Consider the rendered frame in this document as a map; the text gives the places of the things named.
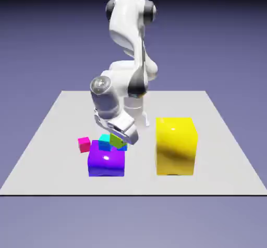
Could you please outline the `small cyan cube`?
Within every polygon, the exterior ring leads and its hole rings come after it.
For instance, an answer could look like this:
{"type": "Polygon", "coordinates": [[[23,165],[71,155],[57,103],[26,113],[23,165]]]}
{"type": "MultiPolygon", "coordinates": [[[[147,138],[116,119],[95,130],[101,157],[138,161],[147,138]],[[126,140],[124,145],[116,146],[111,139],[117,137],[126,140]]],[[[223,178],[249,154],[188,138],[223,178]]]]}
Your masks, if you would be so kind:
{"type": "Polygon", "coordinates": [[[98,140],[99,150],[111,151],[112,145],[110,144],[110,135],[102,134],[98,140]]]}

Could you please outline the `large yellow box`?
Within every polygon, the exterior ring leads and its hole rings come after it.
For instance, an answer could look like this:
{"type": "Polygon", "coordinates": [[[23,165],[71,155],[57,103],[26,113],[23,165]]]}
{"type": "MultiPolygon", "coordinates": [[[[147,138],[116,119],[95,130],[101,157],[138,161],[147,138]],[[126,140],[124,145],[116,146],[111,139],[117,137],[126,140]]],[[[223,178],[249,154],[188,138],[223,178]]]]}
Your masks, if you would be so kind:
{"type": "Polygon", "coordinates": [[[198,134],[190,117],[156,118],[156,174],[192,176],[198,134]]]}

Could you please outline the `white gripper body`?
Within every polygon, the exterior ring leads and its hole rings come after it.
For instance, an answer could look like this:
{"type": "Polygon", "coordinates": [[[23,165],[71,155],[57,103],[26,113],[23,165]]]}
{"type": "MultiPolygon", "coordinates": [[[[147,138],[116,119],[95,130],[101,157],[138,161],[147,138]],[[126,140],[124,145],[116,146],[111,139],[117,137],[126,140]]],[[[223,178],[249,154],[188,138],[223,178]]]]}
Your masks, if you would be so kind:
{"type": "Polygon", "coordinates": [[[110,133],[118,136],[124,142],[134,145],[138,141],[138,131],[135,120],[129,114],[119,114],[107,121],[110,133]]]}

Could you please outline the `large purple box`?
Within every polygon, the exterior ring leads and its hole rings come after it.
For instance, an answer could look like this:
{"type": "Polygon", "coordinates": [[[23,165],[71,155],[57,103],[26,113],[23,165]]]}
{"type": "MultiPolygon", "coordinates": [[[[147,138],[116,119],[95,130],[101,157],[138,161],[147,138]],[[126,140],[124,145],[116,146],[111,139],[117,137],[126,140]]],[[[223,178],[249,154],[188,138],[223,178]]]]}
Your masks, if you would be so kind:
{"type": "Polygon", "coordinates": [[[125,152],[113,146],[110,151],[100,150],[98,140],[93,140],[88,155],[88,173],[92,177],[123,177],[125,152]]]}

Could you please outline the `small pink cube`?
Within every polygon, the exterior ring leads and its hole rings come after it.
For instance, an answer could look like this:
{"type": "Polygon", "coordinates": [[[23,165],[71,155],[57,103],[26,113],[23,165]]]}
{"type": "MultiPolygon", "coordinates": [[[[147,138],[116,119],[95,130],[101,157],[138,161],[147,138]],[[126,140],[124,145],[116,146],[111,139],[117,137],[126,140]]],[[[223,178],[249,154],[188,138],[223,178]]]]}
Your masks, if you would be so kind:
{"type": "Polygon", "coordinates": [[[89,152],[91,141],[88,137],[78,138],[78,145],[79,145],[80,153],[89,152]]]}

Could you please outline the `small green cube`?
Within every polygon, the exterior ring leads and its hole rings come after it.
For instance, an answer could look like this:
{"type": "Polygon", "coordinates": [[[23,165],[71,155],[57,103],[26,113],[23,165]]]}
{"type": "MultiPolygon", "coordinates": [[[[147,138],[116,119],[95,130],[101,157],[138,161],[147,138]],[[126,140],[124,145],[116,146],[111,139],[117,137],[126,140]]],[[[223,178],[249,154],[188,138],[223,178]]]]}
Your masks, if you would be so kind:
{"type": "Polygon", "coordinates": [[[116,147],[117,149],[121,149],[125,145],[127,145],[126,142],[124,142],[120,137],[110,134],[110,145],[116,147]]]}

